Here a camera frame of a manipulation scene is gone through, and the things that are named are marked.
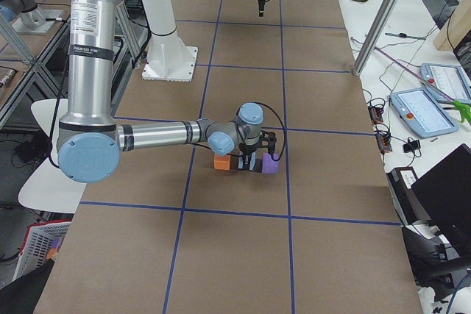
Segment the aluminium frame post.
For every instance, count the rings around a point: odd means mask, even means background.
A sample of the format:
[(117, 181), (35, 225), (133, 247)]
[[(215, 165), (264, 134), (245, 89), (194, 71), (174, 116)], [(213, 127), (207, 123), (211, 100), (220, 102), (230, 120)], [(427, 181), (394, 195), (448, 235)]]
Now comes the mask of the aluminium frame post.
[(358, 54), (354, 66), (353, 66), (353, 75), (360, 76), (363, 71), (371, 53), (376, 46), (376, 43), (380, 37), (381, 32), (383, 31), (386, 22), (388, 21), (392, 10), (394, 9), (398, 0), (383, 0), (380, 8), (375, 16), (374, 21), (369, 29), (369, 32), (366, 36), (363, 46), (361, 47), (360, 53)]

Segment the black laptop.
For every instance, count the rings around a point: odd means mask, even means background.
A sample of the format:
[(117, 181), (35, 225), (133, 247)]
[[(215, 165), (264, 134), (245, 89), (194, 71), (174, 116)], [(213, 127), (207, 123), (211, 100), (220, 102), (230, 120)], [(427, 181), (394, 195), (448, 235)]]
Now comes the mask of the black laptop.
[(459, 255), (469, 255), (470, 147), (459, 145), (420, 177), (412, 190)]

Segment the teach pendant tablet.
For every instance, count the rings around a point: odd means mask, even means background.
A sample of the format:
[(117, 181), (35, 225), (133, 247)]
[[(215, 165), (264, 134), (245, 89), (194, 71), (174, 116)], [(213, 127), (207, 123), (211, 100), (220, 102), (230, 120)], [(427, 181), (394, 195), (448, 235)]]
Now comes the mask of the teach pendant tablet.
[(431, 87), (463, 103), (470, 103), (470, 80), (460, 66), (423, 63), (420, 74), (430, 84), (426, 89), (438, 102), (445, 103), (447, 99)]
[(408, 128), (419, 138), (432, 138), (458, 131), (454, 120), (424, 88), (390, 95), (391, 104)]

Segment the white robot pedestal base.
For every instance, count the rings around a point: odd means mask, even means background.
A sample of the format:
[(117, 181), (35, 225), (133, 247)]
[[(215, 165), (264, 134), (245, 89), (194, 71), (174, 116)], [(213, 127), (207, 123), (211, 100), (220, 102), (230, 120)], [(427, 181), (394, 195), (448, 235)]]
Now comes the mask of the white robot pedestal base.
[(171, 0), (142, 0), (150, 31), (142, 77), (145, 80), (190, 82), (198, 48), (186, 46), (177, 33)]

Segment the orange foam block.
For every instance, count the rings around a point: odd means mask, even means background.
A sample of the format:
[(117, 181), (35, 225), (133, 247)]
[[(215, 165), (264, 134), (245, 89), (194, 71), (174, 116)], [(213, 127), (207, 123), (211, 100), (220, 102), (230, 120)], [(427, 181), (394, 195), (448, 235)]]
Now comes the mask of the orange foam block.
[(213, 167), (217, 171), (229, 171), (231, 166), (231, 156), (226, 154), (219, 156), (217, 154), (213, 157)]

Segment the purple foam block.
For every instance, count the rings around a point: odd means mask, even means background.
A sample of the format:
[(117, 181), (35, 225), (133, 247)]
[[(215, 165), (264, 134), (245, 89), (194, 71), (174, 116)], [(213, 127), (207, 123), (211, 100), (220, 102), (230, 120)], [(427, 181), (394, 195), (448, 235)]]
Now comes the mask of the purple foam block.
[(274, 153), (273, 155), (268, 152), (264, 153), (261, 162), (261, 173), (262, 174), (276, 174), (279, 169), (278, 159), (279, 154)]

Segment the white chair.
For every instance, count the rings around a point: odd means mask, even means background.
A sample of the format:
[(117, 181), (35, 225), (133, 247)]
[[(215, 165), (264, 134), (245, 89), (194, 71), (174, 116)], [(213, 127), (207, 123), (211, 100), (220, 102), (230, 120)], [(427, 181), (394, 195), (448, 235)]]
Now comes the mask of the white chair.
[[(50, 133), (53, 129), (53, 142), (57, 142), (58, 123), (53, 118), (61, 118), (67, 112), (67, 99), (61, 99), (55, 110), (55, 99), (36, 101), (31, 111), (41, 129)], [(51, 213), (73, 214), (79, 205), (86, 185), (69, 179), (48, 159), (32, 173), (18, 194), (19, 203), (26, 208)]]

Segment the far teach pendant tablet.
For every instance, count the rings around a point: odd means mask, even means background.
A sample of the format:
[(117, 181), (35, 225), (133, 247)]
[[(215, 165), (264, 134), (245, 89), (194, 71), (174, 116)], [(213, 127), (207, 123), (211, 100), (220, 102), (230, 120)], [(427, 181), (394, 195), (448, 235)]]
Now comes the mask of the far teach pendant tablet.
[(438, 102), (445, 103), (447, 99), (431, 87), (463, 103), (470, 103), (470, 80), (460, 66), (423, 63), (420, 74), (430, 84), (426, 89)]

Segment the near teach pendant tablet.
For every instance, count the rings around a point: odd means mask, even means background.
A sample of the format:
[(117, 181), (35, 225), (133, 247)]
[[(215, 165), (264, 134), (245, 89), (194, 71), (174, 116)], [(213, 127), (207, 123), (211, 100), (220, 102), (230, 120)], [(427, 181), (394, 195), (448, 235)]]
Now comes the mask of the near teach pendant tablet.
[(458, 131), (454, 120), (424, 88), (390, 95), (391, 104), (408, 128), (419, 138), (432, 138)]

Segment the white plastic basket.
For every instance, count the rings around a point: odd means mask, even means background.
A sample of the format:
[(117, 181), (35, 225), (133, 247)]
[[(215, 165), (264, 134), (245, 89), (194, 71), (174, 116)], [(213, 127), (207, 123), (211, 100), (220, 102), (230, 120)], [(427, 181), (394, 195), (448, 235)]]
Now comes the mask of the white plastic basket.
[(56, 220), (29, 226), (19, 251), (13, 281), (41, 267), (50, 249), (65, 237), (70, 224), (69, 220)]

